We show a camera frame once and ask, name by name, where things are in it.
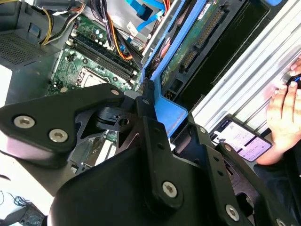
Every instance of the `ventilation grille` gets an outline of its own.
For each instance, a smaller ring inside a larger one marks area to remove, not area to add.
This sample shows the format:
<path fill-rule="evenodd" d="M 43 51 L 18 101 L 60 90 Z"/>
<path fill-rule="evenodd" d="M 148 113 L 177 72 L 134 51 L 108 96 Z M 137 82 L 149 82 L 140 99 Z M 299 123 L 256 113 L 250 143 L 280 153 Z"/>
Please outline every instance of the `ventilation grille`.
<path fill-rule="evenodd" d="M 0 57 L 19 65 L 45 54 L 45 51 L 14 33 L 0 35 Z"/>

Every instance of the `finger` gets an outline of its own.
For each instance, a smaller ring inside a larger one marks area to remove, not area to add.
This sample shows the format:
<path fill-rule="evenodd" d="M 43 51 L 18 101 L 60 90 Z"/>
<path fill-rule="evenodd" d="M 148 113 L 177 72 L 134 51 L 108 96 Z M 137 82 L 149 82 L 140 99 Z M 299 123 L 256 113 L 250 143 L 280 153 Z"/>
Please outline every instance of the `finger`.
<path fill-rule="evenodd" d="M 301 89 L 298 89 L 296 93 L 293 121 L 297 125 L 301 125 Z"/>
<path fill-rule="evenodd" d="M 300 60 L 297 60 L 296 63 L 294 63 L 292 66 L 291 66 L 291 70 L 294 70 L 296 67 L 300 66 L 301 65 L 301 59 Z"/>
<path fill-rule="evenodd" d="M 282 85 L 280 87 L 280 90 L 278 93 L 275 95 L 273 105 L 272 105 L 272 119 L 273 120 L 280 120 L 282 116 L 282 107 L 283 107 L 283 102 L 285 99 L 286 95 L 286 90 L 287 86 Z"/>
<path fill-rule="evenodd" d="M 292 71 L 290 71 L 291 76 L 296 76 L 298 74 L 301 74 L 301 65 L 295 67 Z"/>
<path fill-rule="evenodd" d="M 288 87 L 288 92 L 283 102 L 282 120 L 286 122 L 293 122 L 293 109 L 295 105 L 297 91 L 297 83 L 292 81 Z"/>
<path fill-rule="evenodd" d="M 268 123 L 272 120 L 273 116 L 273 103 L 275 100 L 275 95 L 278 93 L 278 90 L 275 90 L 275 92 L 272 95 L 271 100 L 269 101 L 268 109 L 267 109 L 267 121 Z"/>

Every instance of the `screw head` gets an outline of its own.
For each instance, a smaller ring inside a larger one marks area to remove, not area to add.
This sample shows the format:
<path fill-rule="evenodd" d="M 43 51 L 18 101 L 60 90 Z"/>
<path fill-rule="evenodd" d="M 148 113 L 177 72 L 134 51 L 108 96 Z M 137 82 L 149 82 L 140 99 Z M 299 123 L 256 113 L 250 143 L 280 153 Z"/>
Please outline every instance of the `screw head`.
<path fill-rule="evenodd" d="M 49 138 L 56 143 L 63 143 L 68 139 L 68 134 L 61 129 L 53 129 L 49 133 Z"/>
<path fill-rule="evenodd" d="M 227 211 L 227 214 L 229 215 L 229 217 L 231 217 L 232 220 L 239 221 L 239 214 L 233 206 L 231 206 L 229 204 L 226 205 L 226 211 Z"/>
<path fill-rule="evenodd" d="M 111 92 L 112 92 L 112 94 L 114 94 L 114 95 L 119 95 L 119 92 L 118 92 L 117 90 L 112 89 Z"/>
<path fill-rule="evenodd" d="M 150 104 L 148 100 L 143 99 L 142 101 L 143 101 L 144 103 L 146 103 L 147 105 Z"/>
<path fill-rule="evenodd" d="M 225 145 L 225 148 L 227 149 L 227 151 L 232 151 L 232 148 L 229 145 Z"/>
<path fill-rule="evenodd" d="M 199 127 L 199 129 L 201 130 L 202 133 L 206 133 L 206 130 L 203 127 Z"/>
<path fill-rule="evenodd" d="M 285 226 L 285 223 L 281 219 L 276 219 L 278 226 Z"/>
<path fill-rule="evenodd" d="M 165 181 L 162 185 L 163 192 L 170 198 L 175 198 L 177 196 L 177 189 L 173 183 Z"/>
<path fill-rule="evenodd" d="M 22 129 L 29 129 L 33 127 L 34 124 L 34 119 L 26 115 L 21 115 L 14 119 L 14 125 Z"/>

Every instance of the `hand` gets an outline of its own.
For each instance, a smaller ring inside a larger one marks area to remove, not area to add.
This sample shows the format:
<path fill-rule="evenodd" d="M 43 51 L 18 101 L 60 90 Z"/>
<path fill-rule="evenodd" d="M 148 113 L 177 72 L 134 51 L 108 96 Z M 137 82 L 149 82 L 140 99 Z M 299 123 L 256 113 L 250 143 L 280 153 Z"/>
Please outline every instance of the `hand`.
<path fill-rule="evenodd" d="M 290 75 L 301 74 L 301 55 L 291 66 Z M 282 85 L 272 96 L 267 111 L 267 122 L 272 130 L 273 147 L 257 159 L 261 165 L 278 162 L 283 153 L 292 148 L 301 139 L 301 89 L 297 83 L 290 87 Z"/>
<path fill-rule="evenodd" d="M 291 76 L 296 76 L 298 74 L 301 74 L 301 55 L 299 56 L 299 60 L 291 66 L 290 71 Z"/>

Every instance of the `phone screen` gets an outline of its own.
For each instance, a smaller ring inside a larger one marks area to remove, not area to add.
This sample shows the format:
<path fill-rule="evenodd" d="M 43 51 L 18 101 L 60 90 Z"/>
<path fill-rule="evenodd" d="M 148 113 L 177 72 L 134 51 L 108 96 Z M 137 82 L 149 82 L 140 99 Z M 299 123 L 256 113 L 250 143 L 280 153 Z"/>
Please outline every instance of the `phone screen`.
<path fill-rule="evenodd" d="M 272 147 L 271 143 L 230 119 L 226 119 L 213 130 L 210 138 L 215 145 L 221 142 L 231 145 L 241 157 L 248 161 L 255 161 Z"/>

